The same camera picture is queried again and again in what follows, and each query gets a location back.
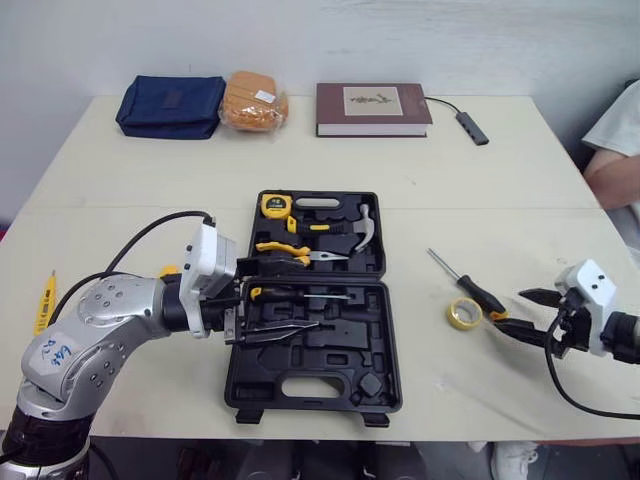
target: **floor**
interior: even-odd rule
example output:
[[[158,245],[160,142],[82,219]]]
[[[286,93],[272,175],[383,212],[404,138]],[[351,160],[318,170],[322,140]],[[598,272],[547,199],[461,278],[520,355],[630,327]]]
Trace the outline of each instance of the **floor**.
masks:
[[[185,455],[192,455],[197,451],[215,456],[216,451],[219,451],[219,442],[105,437],[95,437],[94,442],[112,460],[120,480],[229,478],[226,475],[207,477],[204,473],[178,477],[179,457],[182,456],[184,464]],[[242,444],[245,449],[255,448],[250,443],[235,443]],[[492,480],[489,467],[491,445],[479,454],[474,453],[466,443],[428,442],[417,446],[427,465],[429,480]],[[528,480],[638,480],[628,473],[627,464],[640,460],[640,445],[540,446],[538,455],[538,461],[530,466]],[[109,480],[103,465],[94,457],[91,462],[91,480]],[[276,480],[275,477],[264,478]]]

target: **hardcover book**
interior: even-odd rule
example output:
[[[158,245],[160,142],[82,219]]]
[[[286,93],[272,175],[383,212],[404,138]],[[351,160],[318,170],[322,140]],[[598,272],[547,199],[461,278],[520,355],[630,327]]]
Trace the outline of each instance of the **hardcover book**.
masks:
[[[431,115],[419,83],[319,83],[319,137],[426,137]]]

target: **shirt sleeve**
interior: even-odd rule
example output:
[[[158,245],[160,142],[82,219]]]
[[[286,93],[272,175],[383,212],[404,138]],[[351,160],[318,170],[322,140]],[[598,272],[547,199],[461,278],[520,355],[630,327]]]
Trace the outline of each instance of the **shirt sleeve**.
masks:
[[[622,92],[582,141],[596,150],[640,154],[640,81]]]

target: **white wall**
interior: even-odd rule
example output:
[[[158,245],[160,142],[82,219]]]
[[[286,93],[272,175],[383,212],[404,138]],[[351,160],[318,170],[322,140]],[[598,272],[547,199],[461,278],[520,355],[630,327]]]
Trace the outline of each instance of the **white wall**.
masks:
[[[139,73],[252,69],[298,94],[320,80],[418,80],[432,94],[533,95],[574,150],[640,73],[639,3],[0,0],[0,219],[88,98],[121,94]]]

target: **hammer head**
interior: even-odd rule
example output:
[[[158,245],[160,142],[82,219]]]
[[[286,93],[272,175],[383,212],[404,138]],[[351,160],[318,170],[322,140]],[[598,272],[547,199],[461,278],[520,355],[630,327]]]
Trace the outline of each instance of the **hammer head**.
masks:
[[[369,218],[369,205],[363,203],[360,205],[360,213],[362,214],[362,218],[353,222],[353,231],[354,233],[364,233],[364,238],[362,241],[356,245],[356,252],[360,253],[364,250],[371,239],[373,238],[373,233],[375,232],[375,224],[373,220]]]

